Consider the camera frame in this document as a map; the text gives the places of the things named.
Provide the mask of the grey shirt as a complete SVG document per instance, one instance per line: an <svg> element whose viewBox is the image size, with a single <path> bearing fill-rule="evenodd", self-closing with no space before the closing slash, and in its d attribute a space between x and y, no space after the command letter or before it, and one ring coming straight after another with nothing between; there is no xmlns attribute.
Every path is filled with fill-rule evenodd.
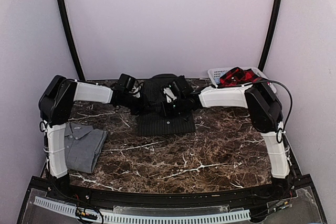
<svg viewBox="0 0 336 224"><path fill-rule="evenodd" d="M65 128L65 160L69 169L92 174L108 132L91 125L68 122Z"/></svg>

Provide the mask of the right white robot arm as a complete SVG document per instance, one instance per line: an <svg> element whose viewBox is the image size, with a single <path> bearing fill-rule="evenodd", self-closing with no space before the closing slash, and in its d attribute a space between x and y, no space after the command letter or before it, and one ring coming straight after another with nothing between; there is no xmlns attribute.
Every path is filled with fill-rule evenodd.
<svg viewBox="0 0 336 224"><path fill-rule="evenodd" d="M287 122L271 83L261 80L224 88L211 85L195 91L186 80L178 77L162 90L165 99L161 103L160 116L175 118L198 109L220 106L247 109L252 126L264 139L271 163L273 184L268 187L268 195L278 200L291 187L293 177L289 147L284 140Z"/></svg>

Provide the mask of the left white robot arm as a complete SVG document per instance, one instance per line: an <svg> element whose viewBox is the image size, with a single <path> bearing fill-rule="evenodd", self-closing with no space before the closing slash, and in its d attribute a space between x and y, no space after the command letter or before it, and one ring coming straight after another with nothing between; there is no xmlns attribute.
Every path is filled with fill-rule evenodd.
<svg viewBox="0 0 336 224"><path fill-rule="evenodd" d="M54 76L38 102L43 125L41 131L45 134L47 168L53 179L68 177L64 133L74 103L86 101L123 106L130 109L132 115L138 115L149 107L149 102L139 90L131 92L135 82L135 78L122 74L111 88Z"/></svg>

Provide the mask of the black pinstriped long sleeve shirt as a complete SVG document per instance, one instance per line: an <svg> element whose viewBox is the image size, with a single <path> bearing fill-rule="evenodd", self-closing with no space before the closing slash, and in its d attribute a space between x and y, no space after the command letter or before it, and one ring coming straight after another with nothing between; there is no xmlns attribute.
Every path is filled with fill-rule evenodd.
<svg viewBox="0 0 336 224"><path fill-rule="evenodd" d="M147 98L149 107L138 117L138 136L158 136L186 134L196 131L191 111L175 112L168 103L164 88L167 88L177 76L158 74L144 81L140 95Z"/></svg>

